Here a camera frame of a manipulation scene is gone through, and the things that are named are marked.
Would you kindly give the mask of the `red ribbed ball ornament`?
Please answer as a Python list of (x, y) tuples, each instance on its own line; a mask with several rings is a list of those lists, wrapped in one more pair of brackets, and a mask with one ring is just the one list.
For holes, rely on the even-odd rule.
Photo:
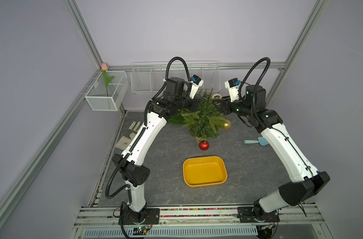
[(209, 149), (209, 142), (206, 140), (202, 140), (199, 142), (199, 149), (202, 151), (207, 151)]

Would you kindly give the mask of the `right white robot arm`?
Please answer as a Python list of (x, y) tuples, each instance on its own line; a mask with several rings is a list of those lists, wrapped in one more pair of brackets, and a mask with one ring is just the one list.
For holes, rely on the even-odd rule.
[(224, 115), (235, 113), (247, 118), (245, 125), (254, 127), (269, 143), (284, 165), (290, 182), (254, 202), (245, 215), (264, 222), (277, 215), (278, 210), (296, 206), (317, 195), (330, 181), (327, 172), (319, 171), (302, 153), (287, 131), (283, 120), (274, 110), (266, 108), (266, 90), (260, 85), (271, 60), (258, 60), (242, 81), (237, 78), (225, 83), (228, 96), (213, 100)]

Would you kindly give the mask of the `silver ball ornament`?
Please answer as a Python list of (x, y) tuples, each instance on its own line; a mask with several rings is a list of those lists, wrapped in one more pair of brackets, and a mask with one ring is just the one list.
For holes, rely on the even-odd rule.
[(220, 100), (220, 99), (222, 99), (222, 96), (220, 94), (214, 94), (214, 95), (212, 95), (211, 99), (212, 100)]

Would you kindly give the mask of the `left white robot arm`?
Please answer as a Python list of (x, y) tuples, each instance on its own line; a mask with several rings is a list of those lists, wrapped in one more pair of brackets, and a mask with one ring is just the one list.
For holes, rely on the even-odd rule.
[[(169, 76), (170, 67), (175, 61), (183, 64), (186, 80)], [(126, 207), (129, 220), (132, 222), (142, 223), (147, 216), (144, 184), (150, 170), (143, 163), (150, 146), (176, 113), (183, 109), (197, 111), (202, 102), (202, 97), (197, 95), (197, 91), (202, 85), (203, 80), (199, 76), (190, 75), (184, 59), (178, 56), (172, 58), (166, 66), (164, 84), (146, 104), (144, 122), (138, 133), (121, 154), (113, 156), (112, 161), (116, 168), (107, 181), (105, 198), (112, 199), (126, 190), (129, 202), (123, 203), (122, 206)]]

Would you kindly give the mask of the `gold ball ornament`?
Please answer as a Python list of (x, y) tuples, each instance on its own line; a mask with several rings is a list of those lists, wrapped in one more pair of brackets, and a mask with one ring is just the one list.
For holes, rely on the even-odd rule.
[(224, 125), (223, 125), (223, 128), (224, 129), (230, 129), (232, 126), (232, 123), (227, 119), (225, 122), (224, 122)]

